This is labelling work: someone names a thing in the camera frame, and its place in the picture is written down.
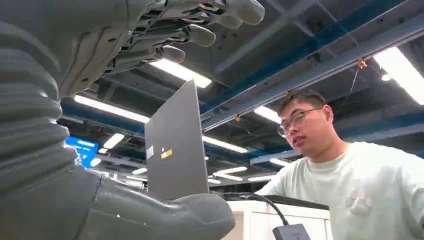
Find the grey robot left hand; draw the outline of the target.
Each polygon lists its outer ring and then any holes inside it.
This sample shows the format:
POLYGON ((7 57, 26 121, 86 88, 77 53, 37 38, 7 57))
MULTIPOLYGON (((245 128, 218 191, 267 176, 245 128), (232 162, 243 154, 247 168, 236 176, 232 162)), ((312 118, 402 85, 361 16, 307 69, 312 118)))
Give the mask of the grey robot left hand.
POLYGON ((0 237, 3 240, 221 240, 235 227, 221 197, 162 200, 90 171, 65 144, 60 101, 104 72, 151 10, 201 8, 237 28, 256 0, 3 0, 0 3, 0 237))

